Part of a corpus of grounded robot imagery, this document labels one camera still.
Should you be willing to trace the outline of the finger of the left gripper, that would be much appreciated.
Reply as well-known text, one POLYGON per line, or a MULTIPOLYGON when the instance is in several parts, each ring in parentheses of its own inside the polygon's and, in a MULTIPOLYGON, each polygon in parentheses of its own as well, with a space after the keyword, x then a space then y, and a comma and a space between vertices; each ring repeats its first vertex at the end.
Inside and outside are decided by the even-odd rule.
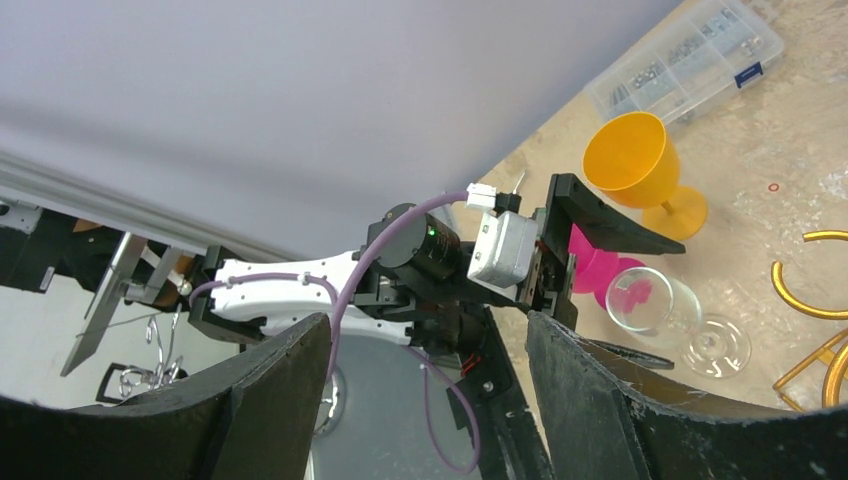
POLYGON ((649 370, 675 369, 675 363, 670 359, 630 347, 595 339, 585 339, 583 345, 586 351, 592 349, 592 357, 606 367, 627 363, 649 370))
POLYGON ((594 248, 642 255, 684 254, 686 247, 607 205, 573 173, 551 177, 546 201, 546 248, 565 255, 577 227, 594 248))

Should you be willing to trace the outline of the orange wine glass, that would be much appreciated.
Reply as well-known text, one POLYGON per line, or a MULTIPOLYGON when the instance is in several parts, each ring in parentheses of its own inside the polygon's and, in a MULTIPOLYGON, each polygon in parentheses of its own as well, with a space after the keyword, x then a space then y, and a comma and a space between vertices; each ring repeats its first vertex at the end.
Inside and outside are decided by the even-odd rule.
POLYGON ((641 224, 651 231, 683 241, 706 223, 706 198, 681 184, 676 147, 652 113, 630 112, 603 125, 584 151, 582 168, 609 199, 639 210, 641 224))

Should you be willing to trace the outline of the pink wine glass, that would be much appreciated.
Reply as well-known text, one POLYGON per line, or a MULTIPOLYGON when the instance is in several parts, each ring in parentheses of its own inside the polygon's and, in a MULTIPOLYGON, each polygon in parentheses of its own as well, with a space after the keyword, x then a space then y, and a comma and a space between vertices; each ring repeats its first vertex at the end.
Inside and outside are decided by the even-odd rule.
POLYGON ((576 225, 571 228, 568 252, 576 257, 573 292, 593 294, 604 310, 607 309, 606 294, 612 280, 625 270, 645 266, 638 259, 593 247, 576 225))

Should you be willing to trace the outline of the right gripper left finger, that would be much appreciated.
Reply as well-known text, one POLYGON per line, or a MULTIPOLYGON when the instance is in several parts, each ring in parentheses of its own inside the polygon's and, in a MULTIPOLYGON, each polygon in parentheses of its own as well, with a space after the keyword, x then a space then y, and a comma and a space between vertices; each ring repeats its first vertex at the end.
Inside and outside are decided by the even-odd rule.
POLYGON ((112 407, 1 402, 5 479, 301 479, 331 349, 326 315, 112 407))

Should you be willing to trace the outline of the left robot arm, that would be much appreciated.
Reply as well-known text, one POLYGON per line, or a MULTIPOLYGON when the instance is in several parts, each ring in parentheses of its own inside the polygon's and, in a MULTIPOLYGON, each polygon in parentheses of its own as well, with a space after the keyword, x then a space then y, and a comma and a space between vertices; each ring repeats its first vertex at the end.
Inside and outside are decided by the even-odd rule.
POLYGON ((544 206, 472 183, 397 205, 354 250, 312 261, 253 263, 210 248, 188 298, 189 323, 209 338, 256 344, 314 313, 331 337, 371 336, 434 356, 483 358, 492 308, 576 322, 574 231, 600 250, 681 254, 684 246, 608 206, 571 173, 552 177, 544 206))

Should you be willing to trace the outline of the clear wine glass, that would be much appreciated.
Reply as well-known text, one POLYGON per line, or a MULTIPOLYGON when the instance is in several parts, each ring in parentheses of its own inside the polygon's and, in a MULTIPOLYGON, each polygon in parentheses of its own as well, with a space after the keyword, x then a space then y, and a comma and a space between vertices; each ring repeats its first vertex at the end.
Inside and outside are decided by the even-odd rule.
POLYGON ((657 269, 637 266, 618 273, 605 293, 605 307, 631 337, 677 350, 704 377, 732 377, 751 360, 751 340, 739 322, 705 310, 689 286, 657 269))

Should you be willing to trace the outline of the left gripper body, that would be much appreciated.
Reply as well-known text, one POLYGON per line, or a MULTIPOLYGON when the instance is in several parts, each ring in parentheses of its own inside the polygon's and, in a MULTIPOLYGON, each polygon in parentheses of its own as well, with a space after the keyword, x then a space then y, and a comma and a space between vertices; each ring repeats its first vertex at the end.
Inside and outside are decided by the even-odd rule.
POLYGON ((578 310, 571 300, 576 260, 569 252, 573 222, 561 210, 538 207, 531 219, 538 233, 526 279, 517 296, 518 308, 551 317, 575 330, 578 310))

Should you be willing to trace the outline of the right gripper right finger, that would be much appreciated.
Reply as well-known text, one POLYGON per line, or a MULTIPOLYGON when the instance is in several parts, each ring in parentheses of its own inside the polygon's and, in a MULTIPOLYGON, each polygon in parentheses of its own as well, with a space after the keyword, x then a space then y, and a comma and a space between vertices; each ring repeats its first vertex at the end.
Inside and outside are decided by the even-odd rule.
POLYGON ((793 413, 698 390, 549 316, 526 350, 559 479, 843 479, 847 410, 793 413))

